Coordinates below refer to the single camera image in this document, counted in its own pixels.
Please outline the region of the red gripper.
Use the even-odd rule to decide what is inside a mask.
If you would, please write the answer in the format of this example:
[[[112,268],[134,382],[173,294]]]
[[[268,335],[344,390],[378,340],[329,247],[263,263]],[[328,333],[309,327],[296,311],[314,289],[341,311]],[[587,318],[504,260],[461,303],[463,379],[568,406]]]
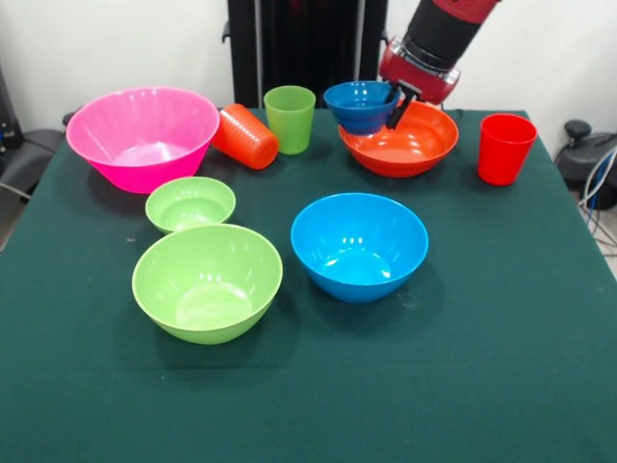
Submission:
[[[431,104],[443,103],[458,84],[461,71],[456,68],[440,70],[425,66],[404,47],[400,38],[394,36],[381,58],[379,75],[390,82],[385,104],[397,104],[385,127],[395,129],[416,98]],[[416,96],[404,96],[401,87]]]

